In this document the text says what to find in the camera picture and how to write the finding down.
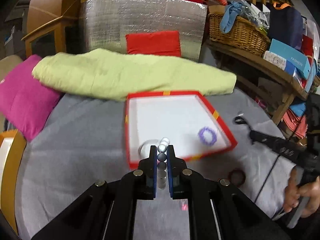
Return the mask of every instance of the pink pillow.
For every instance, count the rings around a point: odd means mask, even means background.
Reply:
[[[28,141],[43,129],[61,93],[41,85],[31,72],[41,60],[32,55],[0,82],[0,112]]]

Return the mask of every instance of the navy bag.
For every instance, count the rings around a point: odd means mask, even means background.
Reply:
[[[270,9],[270,27],[268,37],[281,41],[297,50],[301,50],[303,20],[301,14],[289,4],[284,3]]]

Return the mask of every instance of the metal screw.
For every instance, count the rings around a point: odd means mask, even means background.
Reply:
[[[97,186],[97,187],[101,187],[105,184],[105,180],[97,180],[94,184]]]
[[[223,186],[229,186],[230,185],[230,181],[228,179],[220,179],[219,182]]]
[[[142,170],[135,170],[133,172],[134,176],[141,176],[143,174],[143,171]]]
[[[192,170],[184,169],[184,170],[182,171],[182,173],[183,173],[184,175],[186,175],[186,176],[190,176],[190,175],[192,174]]]

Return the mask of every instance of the wooden shelf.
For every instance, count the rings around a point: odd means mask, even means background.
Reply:
[[[207,43],[213,50],[220,51],[262,71],[281,85],[288,89],[292,89],[293,93],[302,100],[307,99],[308,94],[303,90],[295,78],[277,66],[267,62],[262,57],[219,42],[208,40]]]

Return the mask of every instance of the white bead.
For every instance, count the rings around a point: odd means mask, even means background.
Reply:
[[[163,137],[163,138],[161,139],[161,141],[166,141],[168,145],[170,144],[170,140],[169,140],[169,138],[167,138],[167,137]]]
[[[160,153],[165,153],[166,150],[167,150],[167,147],[166,147],[165,145],[159,144],[159,146],[158,146],[158,152],[160,152]]]
[[[159,144],[163,144],[163,145],[165,145],[166,147],[168,147],[168,145],[169,145],[166,141],[161,141]]]

